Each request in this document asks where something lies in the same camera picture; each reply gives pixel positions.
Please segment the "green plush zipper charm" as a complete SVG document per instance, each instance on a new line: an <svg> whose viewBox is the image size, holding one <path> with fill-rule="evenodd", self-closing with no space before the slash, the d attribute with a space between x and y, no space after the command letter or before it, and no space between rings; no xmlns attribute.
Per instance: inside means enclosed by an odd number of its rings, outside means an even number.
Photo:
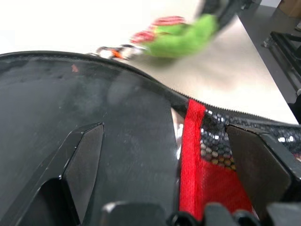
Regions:
<svg viewBox="0 0 301 226"><path fill-rule="evenodd" d="M154 41L144 44L145 54L152 57L181 58L198 53L209 44L218 28L217 18L205 14L184 28L181 34L157 34Z"/></svg>

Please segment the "brown cardboard box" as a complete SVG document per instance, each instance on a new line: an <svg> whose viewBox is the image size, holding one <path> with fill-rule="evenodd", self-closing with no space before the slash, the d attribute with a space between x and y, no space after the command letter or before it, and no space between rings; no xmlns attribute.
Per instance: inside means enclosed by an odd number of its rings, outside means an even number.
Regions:
<svg viewBox="0 0 301 226"><path fill-rule="evenodd" d="M301 0L281 0L277 8L289 17L301 17Z"/></svg>

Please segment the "black metal frame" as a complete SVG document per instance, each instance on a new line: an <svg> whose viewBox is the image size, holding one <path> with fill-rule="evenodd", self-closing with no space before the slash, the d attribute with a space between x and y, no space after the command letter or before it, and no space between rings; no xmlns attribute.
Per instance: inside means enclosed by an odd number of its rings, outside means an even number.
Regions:
<svg viewBox="0 0 301 226"><path fill-rule="evenodd" d="M287 79L296 91L296 95L301 95L301 36L289 33L272 31L263 41L262 46L271 52L276 51L284 60L282 63L277 59L282 67Z"/></svg>

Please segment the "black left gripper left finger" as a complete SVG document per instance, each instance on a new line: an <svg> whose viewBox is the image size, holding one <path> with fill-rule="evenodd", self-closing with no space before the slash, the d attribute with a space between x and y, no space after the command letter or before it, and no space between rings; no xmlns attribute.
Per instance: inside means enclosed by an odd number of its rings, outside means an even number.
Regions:
<svg viewBox="0 0 301 226"><path fill-rule="evenodd" d="M0 226L79 226L95 186L103 123L68 134L37 168Z"/></svg>

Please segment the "red white striped charm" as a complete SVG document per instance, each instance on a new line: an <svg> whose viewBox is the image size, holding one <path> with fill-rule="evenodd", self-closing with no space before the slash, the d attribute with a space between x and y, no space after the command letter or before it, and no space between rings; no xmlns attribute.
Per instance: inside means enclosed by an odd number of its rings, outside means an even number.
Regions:
<svg viewBox="0 0 301 226"><path fill-rule="evenodd" d="M133 44L141 44L153 42L162 35L178 35L185 28L185 19L181 16L160 17L152 22L152 24L144 31L135 33L130 42Z"/></svg>

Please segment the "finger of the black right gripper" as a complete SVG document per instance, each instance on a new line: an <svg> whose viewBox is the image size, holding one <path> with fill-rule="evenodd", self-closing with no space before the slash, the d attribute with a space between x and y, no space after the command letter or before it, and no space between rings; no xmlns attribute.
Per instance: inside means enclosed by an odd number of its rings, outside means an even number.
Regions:
<svg viewBox="0 0 301 226"><path fill-rule="evenodd" d="M210 14L214 16L222 15L221 0L205 0L201 14Z"/></svg>
<svg viewBox="0 0 301 226"><path fill-rule="evenodd" d="M240 0L229 0L221 15L218 16L219 30L227 26L240 11Z"/></svg>

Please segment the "black pouch with red lining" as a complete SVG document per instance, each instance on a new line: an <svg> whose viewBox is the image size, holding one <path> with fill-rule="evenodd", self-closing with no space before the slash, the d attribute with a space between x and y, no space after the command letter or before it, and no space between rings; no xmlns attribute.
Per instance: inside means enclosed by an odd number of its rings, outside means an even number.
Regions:
<svg viewBox="0 0 301 226"><path fill-rule="evenodd" d="M177 209L162 225L154 226L301 226L301 221L260 221L240 182L226 127L238 125L271 134L301 162L301 126L273 121L257 115L211 106L180 94L144 72L118 61L93 55L52 51L16 52L0 55L0 61L18 58L79 59L109 62L135 70L174 95L178 104L172 109L178 146ZM107 204L106 226L111 215L125 209ZM141 219L135 224L141 226Z"/></svg>

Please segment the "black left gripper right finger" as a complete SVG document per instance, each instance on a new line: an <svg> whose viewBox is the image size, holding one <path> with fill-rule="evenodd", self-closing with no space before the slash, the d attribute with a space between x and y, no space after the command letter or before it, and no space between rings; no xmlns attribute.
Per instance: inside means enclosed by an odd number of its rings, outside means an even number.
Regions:
<svg viewBox="0 0 301 226"><path fill-rule="evenodd" d="M268 132L226 127L238 178L260 221L301 221L301 162Z"/></svg>

